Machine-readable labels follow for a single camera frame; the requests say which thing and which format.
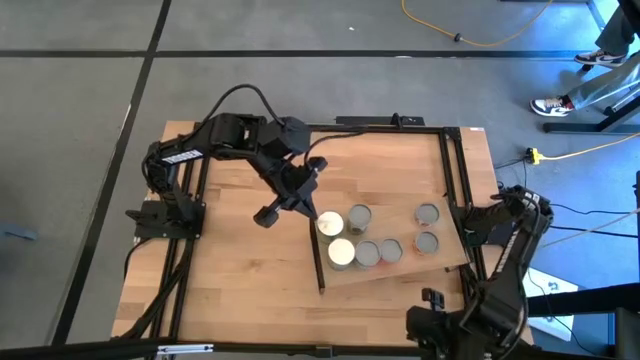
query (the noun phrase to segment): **gray concrete floor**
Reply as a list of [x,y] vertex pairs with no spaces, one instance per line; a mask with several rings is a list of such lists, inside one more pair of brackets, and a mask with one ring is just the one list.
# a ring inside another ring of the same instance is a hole
[[[0,48],[144,49],[160,0],[0,1]],[[511,33],[542,4],[408,0],[416,15],[477,40]],[[613,0],[599,0],[610,7]],[[605,16],[609,10],[603,10]],[[584,5],[557,4],[503,50],[591,49],[598,29]],[[468,49],[410,22],[399,1],[175,1],[161,49]],[[0,348],[47,341],[90,210],[127,110],[140,60],[0,60],[0,219],[37,230],[36,242],[0,242]],[[538,147],[554,155],[609,141],[546,135],[531,98],[562,94],[603,71],[570,61],[505,59],[162,59],[149,83],[120,171],[71,341],[108,338],[133,224],[124,211],[145,193],[139,162],[167,120],[200,119],[229,87],[251,82],[274,109],[311,123],[337,115],[421,115],[429,124],[486,128],[494,163]],[[570,115],[599,121],[599,109]],[[224,111],[263,113],[238,93]],[[637,141],[528,167],[528,185],[574,208],[631,210]],[[521,166],[502,169],[523,183]],[[556,224],[589,227],[608,217],[557,211]],[[635,233],[632,219],[611,231]],[[565,235],[551,231],[545,241]],[[633,240],[584,236],[540,250],[533,266],[588,288],[638,281]]]

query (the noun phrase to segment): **wooden tabletop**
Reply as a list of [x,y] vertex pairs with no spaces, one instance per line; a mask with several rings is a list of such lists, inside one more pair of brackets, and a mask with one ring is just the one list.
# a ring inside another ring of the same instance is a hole
[[[168,122],[163,139],[188,133],[193,125]],[[462,128],[461,133],[474,203],[488,205],[489,196],[497,188],[484,130]],[[397,202],[403,196],[408,198],[407,204],[423,201],[407,195],[414,190],[422,192],[427,200],[442,197],[446,186],[437,136],[401,136],[404,138],[396,134],[365,134],[326,142],[314,149],[314,154],[329,161],[329,167],[319,176],[318,194],[314,193],[314,198],[319,199],[319,211],[331,207],[336,199],[342,199],[344,204],[362,198]],[[415,147],[409,146],[411,143],[433,151],[411,151]],[[449,147],[456,193],[461,199],[453,143]],[[416,171],[411,165],[403,167],[411,163],[411,158],[420,159],[420,171],[427,172],[422,174],[421,184],[396,181],[398,176]],[[199,161],[194,166],[191,189],[195,188],[198,172]],[[369,186],[349,180],[363,172],[370,179]],[[345,202],[345,196],[353,199]],[[332,287],[321,295],[307,219],[280,212],[280,219],[271,229],[263,229],[252,220],[253,214],[273,198],[246,162],[211,161],[204,195],[206,219],[193,255],[180,324],[181,340],[415,346],[406,340],[405,312],[413,305],[428,306],[421,302],[422,288],[444,293],[446,311],[463,308],[460,277],[455,269]],[[166,240],[152,240],[132,256],[113,335],[128,330],[156,295],[166,250]],[[483,250],[490,273],[501,250],[489,246]],[[168,332],[172,302],[170,299],[161,334]],[[525,338],[530,339],[529,332]]]

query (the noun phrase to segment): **white sneaker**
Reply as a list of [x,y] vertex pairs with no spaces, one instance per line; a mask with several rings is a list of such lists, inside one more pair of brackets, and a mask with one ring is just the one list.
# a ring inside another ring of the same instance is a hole
[[585,65],[605,65],[617,67],[624,63],[626,57],[627,54],[611,55],[608,52],[600,49],[594,52],[576,55],[575,61]]
[[529,105],[531,106],[531,110],[542,116],[564,117],[575,110],[573,104],[565,103],[562,96],[551,99],[531,100]]

